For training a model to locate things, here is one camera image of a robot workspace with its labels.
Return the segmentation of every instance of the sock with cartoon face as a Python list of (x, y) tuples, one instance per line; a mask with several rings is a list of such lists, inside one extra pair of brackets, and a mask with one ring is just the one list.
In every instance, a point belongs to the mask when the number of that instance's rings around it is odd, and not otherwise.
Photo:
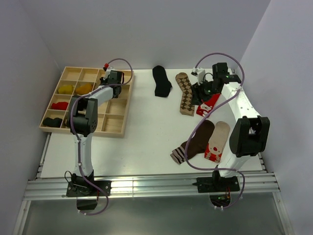
[(213, 162), (219, 163), (228, 139), (230, 127), (226, 122), (219, 121), (215, 125), (213, 134), (207, 144), (204, 157)]
[[(207, 143), (214, 131), (214, 124), (210, 122), (209, 120), (205, 120), (201, 126), (196, 131), (194, 137), (191, 139), (188, 150), (187, 150), (187, 157), (188, 159), (193, 158), (198, 153), (204, 153), (205, 148), (207, 146)], [(185, 160), (184, 154), (185, 154), (185, 147), (186, 147), (186, 141), (182, 143), (178, 148), (174, 149), (172, 153), (170, 154), (172, 159), (178, 163), (181, 164)]]

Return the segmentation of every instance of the wooden organizer tray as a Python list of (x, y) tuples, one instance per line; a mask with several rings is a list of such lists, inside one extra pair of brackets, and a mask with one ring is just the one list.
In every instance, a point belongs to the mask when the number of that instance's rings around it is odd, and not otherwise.
[[(125, 74), (124, 82), (127, 82), (131, 77), (131, 72), (125, 70), (123, 70), (123, 72)], [(103, 77), (104, 74), (103, 69), (65, 67), (40, 123), (40, 129), (45, 132), (70, 133), (69, 128), (65, 125), (69, 107), (67, 107), (66, 111), (54, 110), (51, 109), (52, 103), (65, 101), (70, 104), (73, 95), (76, 95), (76, 88), (86, 83), (91, 83), (93, 90), (97, 89), (100, 85), (100, 78)], [(133, 81), (134, 75), (129, 84), (122, 86), (122, 92), (117, 99), (111, 99), (98, 107), (98, 125), (94, 132), (95, 136), (120, 138), (124, 136)], [(72, 94), (58, 94), (59, 87), (63, 85), (72, 85), (74, 92)], [(43, 125), (45, 118), (61, 118), (63, 121), (60, 127), (48, 127)]]

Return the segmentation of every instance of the striped sock cuff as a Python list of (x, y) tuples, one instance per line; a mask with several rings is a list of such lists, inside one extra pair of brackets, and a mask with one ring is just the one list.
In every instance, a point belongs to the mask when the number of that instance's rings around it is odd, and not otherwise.
[(178, 148), (174, 149), (172, 151), (172, 154), (170, 154), (170, 156), (172, 157), (172, 159), (177, 163), (177, 164), (182, 164), (183, 162), (185, 162), (185, 150), (183, 149), (183, 147), (179, 146)]

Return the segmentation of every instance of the gray wall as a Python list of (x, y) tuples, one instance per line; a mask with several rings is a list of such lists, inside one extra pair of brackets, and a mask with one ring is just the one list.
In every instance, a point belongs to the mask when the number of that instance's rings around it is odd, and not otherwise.
[(313, 1), (272, 0), (243, 58), (246, 93), (271, 121), (265, 164), (296, 234), (313, 234)]
[(213, 51), (241, 59), (269, 2), (21, 0), (61, 68), (124, 57), (137, 69), (192, 68)]
[(38, 126), (60, 72), (17, 0), (0, 1), (0, 233), (11, 234), (46, 134)]

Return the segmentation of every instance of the purple cable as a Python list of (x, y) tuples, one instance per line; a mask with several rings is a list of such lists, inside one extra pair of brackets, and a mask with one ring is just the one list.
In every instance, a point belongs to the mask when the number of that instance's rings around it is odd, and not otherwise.
[(73, 103), (73, 106), (72, 106), (72, 108), (71, 108), (71, 111), (70, 111), (70, 120), (69, 120), (69, 121), (70, 121), (70, 126), (71, 126), (71, 129), (72, 129), (73, 134), (77, 137), (77, 140), (78, 140), (78, 164), (79, 164), (78, 167), (79, 167), (79, 172), (80, 172), (80, 174), (82, 175), (83, 179), (84, 179), (88, 184), (90, 184), (91, 186), (93, 186), (94, 188), (96, 188), (97, 190), (99, 190), (100, 192), (102, 192), (103, 195), (105, 195), (105, 197), (106, 197), (106, 199), (107, 199), (107, 203), (106, 203), (106, 205), (104, 206), (104, 208), (103, 208), (102, 210), (98, 211), (98, 212), (95, 212), (95, 213), (86, 213), (86, 212), (79, 211), (80, 213), (82, 213), (82, 214), (84, 214), (84, 215), (96, 215), (96, 214), (100, 214), (100, 213), (102, 213), (103, 211), (105, 211), (105, 209), (106, 209), (106, 208), (108, 207), (108, 205), (109, 205), (109, 198), (108, 198), (108, 195), (107, 195), (101, 188), (99, 188), (97, 185), (95, 185), (95, 184), (93, 184), (92, 182), (90, 182), (90, 181), (84, 176), (84, 172), (83, 172), (83, 168), (82, 168), (82, 163), (81, 163), (81, 152), (80, 152), (80, 151), (81, 151), (81, 146), (80, 146), (81, 139), (79, 138), (79, 135), (77, 134), (77, 132), (76, 132), (75, 129), (74, 129), (74, 123), (73, 123), (74, 111), (73, 111), (73, 107), (76, 107), (76, 106), (77, 106), (78, 101), (79, 101), (80, 99), (86, 98), (86, 97), (90, 97), (91, 95), (96, 94), (98, 91), (100, 91), (100, 90), (102, 90), (102, 89), (104, 89), (104, 88), (106, 88), (106, 87), (110, 87), (110, 86), (123, 86), (123, 85), (128, 84), (128, 83), (132, 80), (132, 78), (133, 78), (133, 68), (132, 68), (131, 64), (130, 64), (127, 60), (122, 59), (122, 58), (113, 59), (113, 60), (111, 60), (110, 62), (108, 62), (108, 64), (110, 64), (110, 63), (112, 63), (113, 61), (116, 61), (116, 60), (125, 61), (125, 62), (128, 64), (128, 66), (130, 67), (132, 75), (131, 75), (131, 78), (129, 79), (129, 81), (126, 82), (126, 83), (123, 83), (123, 84), (109, 84), (109, 85), (105, 85), (105, 86), (103, 86), (103, 87), (97, 88), (96, 90), (94, 90), (94, 91), (91, 92), (91, 93), (88, 93), (88, 94), (85, 94), (85, 95), (80, 96), (77, 100), (75, 100), (75, 102)]
[[(245, 81), (245, 72), (244, 72), (244, 69), (243, 67), (241, 66), (241, 64), (239, 63), (239, 61), (237, 61), (234, 57), (230, 56), (230, 55), (227, 55), (225, 53), (221, 53), (221, 52), (213, 52), (213, 53), (210, 53), (210, 54), (207, 54), (206, 56), (204, 56), (203, 58), (201, 58), (197, 64), (196, 64), (196, 68), (198, 67), (198, 65), (201, 63), (202, 60), (204, 60), (206, 57), (209, 57), (211, 55), (223, 55), (223, 56), (226, 56), (230, 59), (232, 59), (233, 61), (236, 62), (236, 64), (239, 66), (241, 72), (242, 72), (242, 82), (240, 84), (240, 88), (243, 86), (244, 84), (244, 81)], [(227, 104), (229, 101), (233, 100), (240, 92), (240, 89), (235, 93), (234, 96), (232, 96), (231, 98), (229, 98), (228, 100), (224, 101), (223, 103), (219, 104), (218, 106), (214, 107), (207, 115), (205, 115), (205, 117), (198, 123), (198, 125), (196, 126), (196, 128), (192, 131), (189, 139), (187, 140), (187, 143), (186, 143), (186, 147), (185, 147), (185, 159), (186, 159), (186, 162), (188, 165), (190, 165), (192, 168), (196, 169), (196, 170), (231, 170), (231, 171), (236, 171), (238, 172), (239, 174), (242, 175), (243, 177), (243, 186), (241, 188), (241, 191), (239, 193), (239, 196), (236, 198), (236, 200), (229, 204), (228, 206), (224, 207), (224, 208), (229, 208), (231, 207), (232, 205), (234, 205), (235, 203), (237, 203), (239, 201), (239, 199), (241, 198), (241, 196), (243, 195), (243, 192), (244, 192), (244, 189), (245, 189), (245, 183), (246, 183), (246, 178), (244, 176), (244, 174), (241, 172), (241, 171), (238, 171), (234, 168), (199, 168), (199, 167), (196, 167), (196, 166), (193, 166), (189, 160), (188, 160), (188, 157), (187, 157), (187, 149), (188, 149), (188, 146), (189, 146), (189, 143), (191, 141), (191, 138), (193, 137), (193, 135), (196, 133), (196, 131), (198, 130), (198, 128), (201, 126), (201, 124), (215, 111), (217, 110), (218, 108), (222, 107), (223, 105)]]

